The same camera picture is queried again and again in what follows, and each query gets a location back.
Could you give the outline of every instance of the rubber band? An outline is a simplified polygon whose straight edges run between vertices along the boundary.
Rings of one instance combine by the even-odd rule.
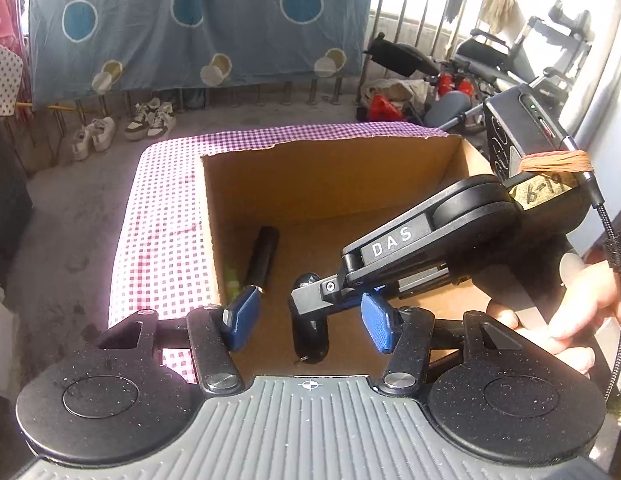
[[[593,165],[584,150],[565,152],[546,152],[525,155],[519,163],[519,172],[543,173],[554,171],[556,173],[584,173],[594,171]]]

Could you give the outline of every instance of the white crosshair symbol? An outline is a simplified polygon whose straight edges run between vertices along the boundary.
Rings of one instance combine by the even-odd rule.
[[[302,384],[298,384],[298,386],[306,388],[307,390],[314,390],[315,388],[321,386],[321,384],[319,384],[317,381],[309,379],[308,381],[304,381]]]

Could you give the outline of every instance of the purple gingham fabric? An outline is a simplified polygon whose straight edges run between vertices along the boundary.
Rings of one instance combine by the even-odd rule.
[[[199,156],[260,150],[294,140],[445,135],[409,123],[315,124],[222,132],[152,145],[142,154],[130,190],[113,264],[108,326],[145,308],[157,310],[160,319],[174,319],[212,303],[194,179]],[[190,351],[165,349],[164,363],[194,382]]]

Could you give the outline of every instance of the blue circle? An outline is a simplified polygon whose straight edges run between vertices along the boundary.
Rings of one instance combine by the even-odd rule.
[[[204,19],[202,0],[173,0],[171,11],[175,21],[185,27],[196,27]]]
[[[314,22],[324,10],[324,0],[280,0],[284,16],[304,25]]]
[[[97,11],[85,0],[75,0],[66,5],[62,16],[62,27],[66,37],[79,43],[87,40],[97,26]]]

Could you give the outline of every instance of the dotted cloth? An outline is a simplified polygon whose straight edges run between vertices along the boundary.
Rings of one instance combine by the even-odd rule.
[[[171,139],[140,159],[113,264],[108,326],[145,308],[186,317],[212,303],[194,165],[198,156],[260,150],[293,140],[445,136],[409,123],[286,126]],[[164,349],[164,364],[195,382],[189,350]]]
[[[2,117],[9,117],[15,113],[23,71],[24,61],[0,45],[0,116]]]

